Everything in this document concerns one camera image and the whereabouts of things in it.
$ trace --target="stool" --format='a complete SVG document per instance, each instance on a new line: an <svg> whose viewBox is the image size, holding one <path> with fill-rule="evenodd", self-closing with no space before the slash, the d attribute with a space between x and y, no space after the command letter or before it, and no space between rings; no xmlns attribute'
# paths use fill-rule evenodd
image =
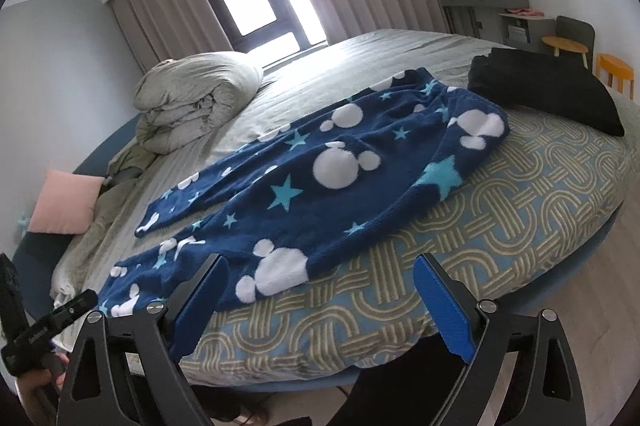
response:
<svg viewBox="0 0 640 426"><path fill-rule="evenodd" d="M598 78L600 77L600 69L605 69L609 73L607 85L610 87L613 87L614 77L618 80L618 92L620 92L620 94L625 91L625 81L631 82L631 92L629 96L631 99L634 98L636 80L635 71L631 66L611 54L598 54L596 58L596 76Z"/></svg>
<svg viewBox="0 0 640 426"><path fill-rule="evenodd" d="M546 45L554 48L554 56L556 58L560 56L561 50L582 54L582 62L584 63L584 68L587 70L589 69L589 63L587 61L587 54L589 53L589 49L586 45L558 36L545 36L542 38L542 41Z"/></svg>

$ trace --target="screw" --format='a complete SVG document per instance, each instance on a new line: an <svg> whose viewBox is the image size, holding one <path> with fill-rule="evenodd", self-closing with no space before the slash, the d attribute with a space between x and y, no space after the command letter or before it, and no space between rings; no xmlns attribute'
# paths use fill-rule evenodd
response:
<svg viewBox="0 0 640 426"><path fill-rule="evenodd" d="M102 319L102 313L98 312L98 311L93 311L91 314L89 314L86 317L86 320L89 323L97 323L98 321L100 321Z"/></svg>
<svg viewBox="0 0 640 426"><path fill-rule="evenodd" d="M498 305L496 305L495 302L491 300L482 300L478 304L478 307L480 307L480 310L486 314L493 314L498 310Z"/></svg>
<svg viewBox="0 0 640 426"><path fill-rule="evenodd" d="M558 315L551 309L544 309L542 311L542 317L547 321L555 321L558 319Z"/></svg>
<svg viewBox="0 0 640 426"><path fill-rule="evenodd" d="M149 314L158 314L162 312L164 309L164 304L160 301L152 301L149 305L146 306L146 311Z"/></svg>

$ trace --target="wooden floor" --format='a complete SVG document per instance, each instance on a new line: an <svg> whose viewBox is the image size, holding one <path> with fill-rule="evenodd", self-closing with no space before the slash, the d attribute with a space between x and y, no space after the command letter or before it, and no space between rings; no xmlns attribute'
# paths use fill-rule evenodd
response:
<svg viewBox="0 0 640 426"><path fill-rule="evenodd" d="M600 249L540 308L560 316L580 375L587 424L610 426L640 379L640 184ZM513 361L503 367L481 426L494 425ZM276 394L265 405L270 424L311 416L314 426L324 426L344 399L329 388Z"/></svg>

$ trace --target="black pants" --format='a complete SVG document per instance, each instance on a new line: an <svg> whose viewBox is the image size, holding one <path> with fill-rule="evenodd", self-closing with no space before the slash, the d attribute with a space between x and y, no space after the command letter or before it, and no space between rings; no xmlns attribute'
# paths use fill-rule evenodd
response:
<svg viewBox="0 0 640 426"><path fill-rule="evenodd" d="M145 378L140 376L132 376L132 378L140 406L148 413L152 424L163 424ZM240 415L238 397L231 390L198 385L192 385L191 389L209 417L221 422L231 422Z"/></svg>
<svg viewBox="0 0 640 426"><path fill-rule="evenodd" d="M428 425L464 366L439 334L423 338L394 361L363 370L327 426Z"/></svg>

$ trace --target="black cloth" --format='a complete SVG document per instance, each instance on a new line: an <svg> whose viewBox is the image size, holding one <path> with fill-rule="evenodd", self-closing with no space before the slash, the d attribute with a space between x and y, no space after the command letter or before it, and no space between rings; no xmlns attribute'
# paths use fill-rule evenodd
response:
<svg viewBox="0 0 640 426"><path fill-rule="evenodd" d="M146 379L140 376L132 376L132 379L140 406L148 415L149 422L164 424ZM209 417L222 422L231 422L240 415L241 407L238 397L231 390L197 384L191 385L191 389Z"/></svg>
<svg viewBox="0 0 640 426"><path fill-rule="evenodd" d="M453 389L465 363L439 334L421 339L407 353L363 370L349 398L327 426L425 426ZM278 426L309 426L308 418Z"/></svg>
<svg viewBox="0 0 640 426"><path fill-rule="evenodd" d="M468 89L503 108L528 106L609 135L625 135L606 87L571 60L494 48L489 57L473 59Z"/></svg>

